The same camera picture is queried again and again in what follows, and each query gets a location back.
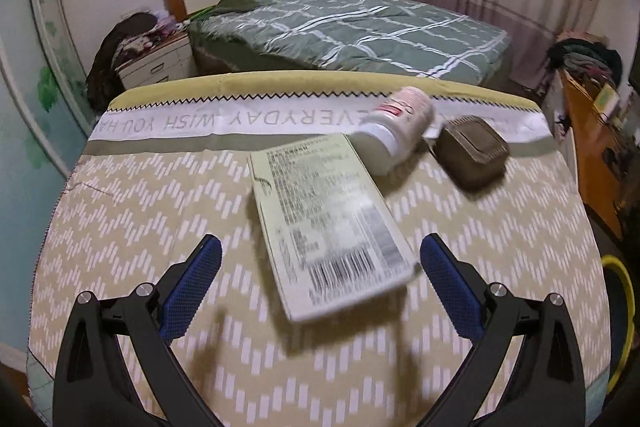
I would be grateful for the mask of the pale green carton box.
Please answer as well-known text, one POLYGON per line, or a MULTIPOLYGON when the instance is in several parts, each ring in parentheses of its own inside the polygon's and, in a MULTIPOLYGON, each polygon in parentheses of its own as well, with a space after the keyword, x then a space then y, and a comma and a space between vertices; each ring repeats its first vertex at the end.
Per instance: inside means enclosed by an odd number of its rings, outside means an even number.
POLYGON ((418 258, 346 135, 258 150, 248 163, 288 321, 358 306, 416 275, 418 258))

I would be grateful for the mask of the dark clothes pile on nightstand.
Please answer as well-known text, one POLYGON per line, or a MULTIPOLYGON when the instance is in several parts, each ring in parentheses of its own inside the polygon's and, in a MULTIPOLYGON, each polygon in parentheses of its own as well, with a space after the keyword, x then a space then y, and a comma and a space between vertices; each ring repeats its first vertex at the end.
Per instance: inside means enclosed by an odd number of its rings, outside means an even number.
POLYGON ((86 79, 87 98, 94 113, 102 114, 108 104, 125 91, 116 72, 120 65, 139 57, 177 31, 175 17, 158 18, 137 12, 125 18, 104 38, 86 79))

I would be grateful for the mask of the small picture frame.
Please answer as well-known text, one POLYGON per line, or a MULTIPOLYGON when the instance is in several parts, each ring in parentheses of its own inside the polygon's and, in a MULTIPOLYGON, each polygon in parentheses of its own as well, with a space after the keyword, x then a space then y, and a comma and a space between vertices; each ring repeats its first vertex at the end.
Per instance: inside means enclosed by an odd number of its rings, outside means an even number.
POLYGON ((603 121, 608 121, 620 103, 620 96, 617 91, 610 85, 605 84, 597 98, 593 101, 593 110, 603 121))

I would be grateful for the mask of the wooden side desk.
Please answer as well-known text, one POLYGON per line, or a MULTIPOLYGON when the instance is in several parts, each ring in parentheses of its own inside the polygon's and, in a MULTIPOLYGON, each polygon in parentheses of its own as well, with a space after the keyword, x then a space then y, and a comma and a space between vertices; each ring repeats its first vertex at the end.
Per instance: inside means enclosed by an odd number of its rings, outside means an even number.
POLYGON ((628 176, 616 174, 605 161, 606 151, 620 153, 622 140, 605 124, 593 107, 592 98, 565 70, 556 77, 562 82, 570 129, 573 130, 577 185, 588 215, 612 241, 622 243, 628 225, 638 225, 631 217, 639 209, 639 165, 628 176))

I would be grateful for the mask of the small white pill bottle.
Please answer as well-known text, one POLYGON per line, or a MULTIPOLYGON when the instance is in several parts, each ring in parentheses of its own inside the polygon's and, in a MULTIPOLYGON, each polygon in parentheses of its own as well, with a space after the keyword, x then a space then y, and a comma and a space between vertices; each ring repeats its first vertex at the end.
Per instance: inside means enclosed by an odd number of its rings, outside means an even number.
POLYGON ((403 87, 367 113, 349 140, 372 176, 386 176, 411 156, 434 114, 424 91, 403 87))

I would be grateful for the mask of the patterned beige green tablecloth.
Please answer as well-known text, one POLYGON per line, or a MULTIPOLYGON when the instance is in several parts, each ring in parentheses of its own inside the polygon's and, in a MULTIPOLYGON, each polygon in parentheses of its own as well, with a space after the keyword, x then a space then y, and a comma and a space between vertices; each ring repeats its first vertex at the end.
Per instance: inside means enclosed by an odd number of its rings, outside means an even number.
MULTIPOLYGON (((252 150, 348 133, 402 76, 253 72, 171 81, 116 98, 58 200, 41 248, 28 340, 32 405, 52 418, 58 351, 76 297, 125 296, 156 282, 206 234, 224 261, 171 348, 229 426, 412 426, 470 350, 424 275, 378 300, 306 325, 285 317, 253 197, 252 150)), ((485 119, 509 143, 506 176, 462 193, 428 152, 378 179, 412 248, 437 233, 457 258, 514 295, 561 295, 582 355, 588 419, 611 358, 601 257, 541 109, 467 84, 417 79, 438 121, 485 119)))

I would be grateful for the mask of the small brown box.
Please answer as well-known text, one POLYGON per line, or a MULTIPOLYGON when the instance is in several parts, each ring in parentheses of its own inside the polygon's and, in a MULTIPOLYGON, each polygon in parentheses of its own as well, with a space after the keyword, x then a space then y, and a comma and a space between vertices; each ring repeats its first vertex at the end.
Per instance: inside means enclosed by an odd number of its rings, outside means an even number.
POLYGON ((501 179, 510 157, 508 143, 476 116, 446 121, 432 151, 452 181, 468 192, 484 190, 501 179))

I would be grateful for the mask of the yellow rimmed trash bin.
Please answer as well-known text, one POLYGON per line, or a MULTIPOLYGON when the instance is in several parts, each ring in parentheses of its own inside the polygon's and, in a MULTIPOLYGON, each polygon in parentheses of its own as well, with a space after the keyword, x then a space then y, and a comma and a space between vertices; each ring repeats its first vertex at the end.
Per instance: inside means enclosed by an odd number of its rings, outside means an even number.
POLYGON ((611 363, 606 391, 609 395, 623 374, 634 343, 636 302, 624 262, 613 255, 603 256, 601 262, 610 310, 611 363))

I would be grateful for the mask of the clothes pile on desk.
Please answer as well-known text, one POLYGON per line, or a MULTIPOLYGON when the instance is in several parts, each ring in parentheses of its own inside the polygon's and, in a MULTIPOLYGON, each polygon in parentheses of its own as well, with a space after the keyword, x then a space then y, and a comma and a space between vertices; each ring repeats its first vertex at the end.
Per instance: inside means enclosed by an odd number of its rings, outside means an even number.
POLYGON ((620 54, 600 41, 559 38, 547 50, 547 70, 564 69, 574 78, 588 77, 618 88, 623 74, 620 54))

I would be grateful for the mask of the green checked duvet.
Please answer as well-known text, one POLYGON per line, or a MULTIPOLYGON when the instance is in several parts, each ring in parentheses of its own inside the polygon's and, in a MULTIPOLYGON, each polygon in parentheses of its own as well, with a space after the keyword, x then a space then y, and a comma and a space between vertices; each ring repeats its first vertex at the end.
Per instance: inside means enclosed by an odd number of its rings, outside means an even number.
POLYGON ((491 24, 412 0, 224 0, 192 16, 194 46, 236 70, 384 72, 488 84, 510 66, 491 24))

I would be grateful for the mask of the sliding glass wardrobe door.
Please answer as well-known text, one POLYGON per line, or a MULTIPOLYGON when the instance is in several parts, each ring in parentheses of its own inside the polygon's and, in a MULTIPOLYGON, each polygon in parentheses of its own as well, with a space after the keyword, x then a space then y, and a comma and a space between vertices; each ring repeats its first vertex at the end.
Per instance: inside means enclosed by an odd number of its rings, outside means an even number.
POLYGON ((1 361, 26 364, 32 274, 92 129, 61 0, 1 0, 1 361))

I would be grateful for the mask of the wooden bed with headboard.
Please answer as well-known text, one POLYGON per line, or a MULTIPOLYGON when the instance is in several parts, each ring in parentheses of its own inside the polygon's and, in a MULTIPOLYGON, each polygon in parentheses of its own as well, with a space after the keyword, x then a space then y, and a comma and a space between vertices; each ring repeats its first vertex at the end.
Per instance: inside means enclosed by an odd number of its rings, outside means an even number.
POLYGON ((233 72, 346 70, 498 87, 512 39, 414 0, 166 0, 195 53, 233 72))

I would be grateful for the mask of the white nightstand with drawers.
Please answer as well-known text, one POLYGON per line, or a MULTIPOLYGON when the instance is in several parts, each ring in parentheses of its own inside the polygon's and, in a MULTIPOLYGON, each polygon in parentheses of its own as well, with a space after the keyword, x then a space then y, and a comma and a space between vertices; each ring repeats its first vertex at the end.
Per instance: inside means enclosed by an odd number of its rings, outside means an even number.
POLYGON ((198 71, 189 36, 181 31, 134 60, 120 65, 116 72, 124 89, 129 90, 194 77, 198 71))

